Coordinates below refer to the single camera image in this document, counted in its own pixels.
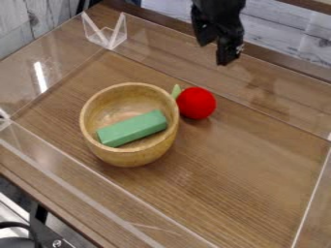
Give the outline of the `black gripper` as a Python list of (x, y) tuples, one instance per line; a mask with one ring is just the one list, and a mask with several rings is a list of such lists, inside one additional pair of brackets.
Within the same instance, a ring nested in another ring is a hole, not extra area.
[[(191, 0), (191, 2), (191, 25), (197, 41), (205, 47), (218, 37), (217, 63), (226, 66), (239, 58), (245, 46), (241, 12), (246, 7), (246, 0)], [(221, 29), (218, 35), (214, 26)]]

